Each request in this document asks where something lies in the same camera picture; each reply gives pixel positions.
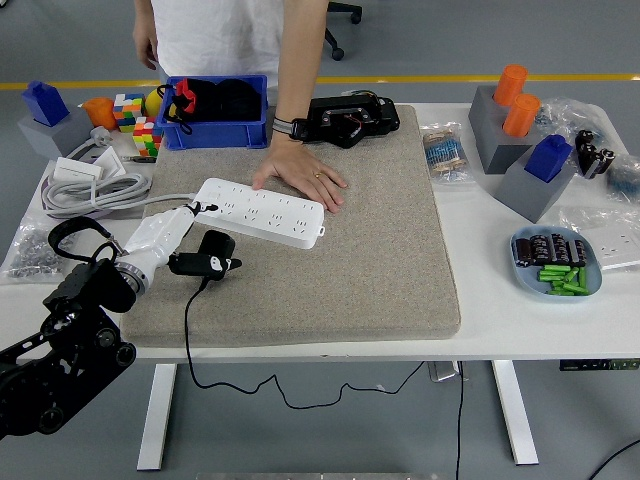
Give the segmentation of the person's left hand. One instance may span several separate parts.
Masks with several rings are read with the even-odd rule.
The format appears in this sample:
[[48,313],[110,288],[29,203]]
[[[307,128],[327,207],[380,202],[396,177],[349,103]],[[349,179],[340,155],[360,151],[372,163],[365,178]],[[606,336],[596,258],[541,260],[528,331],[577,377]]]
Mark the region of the person's left hand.
[[325,210],[338,213],[344,203],[341,191],[347,182],[320,161],[301,141],[276,133],[266,157],[253,176],[252,188],[262,189],[271,178],[279,178]]

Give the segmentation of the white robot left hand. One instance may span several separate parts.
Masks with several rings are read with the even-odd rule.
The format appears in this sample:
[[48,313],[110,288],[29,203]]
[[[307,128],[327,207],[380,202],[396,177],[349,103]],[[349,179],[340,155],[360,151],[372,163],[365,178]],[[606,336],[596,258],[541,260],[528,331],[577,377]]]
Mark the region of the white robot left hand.
[[196,216],[217,209],[214,204],[194,201],[145,218],[126,243],[125,253],[115,263],[116,270],[140,292],[150,287],[156,270],[165,265],[177,275],[222,279],[227,271],[242,265],[232,257],[235,243],[228,235],[217,237],[212,253],[177,251]]

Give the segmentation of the person's right hand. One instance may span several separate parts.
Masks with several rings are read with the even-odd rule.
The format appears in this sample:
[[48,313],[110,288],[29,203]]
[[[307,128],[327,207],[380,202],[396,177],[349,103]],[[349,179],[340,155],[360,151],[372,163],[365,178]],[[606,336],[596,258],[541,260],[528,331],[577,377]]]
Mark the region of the person's right hand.
[[157,69],[157,36],[153,23],[136,23],[133,40],[138,61],[150,70]]

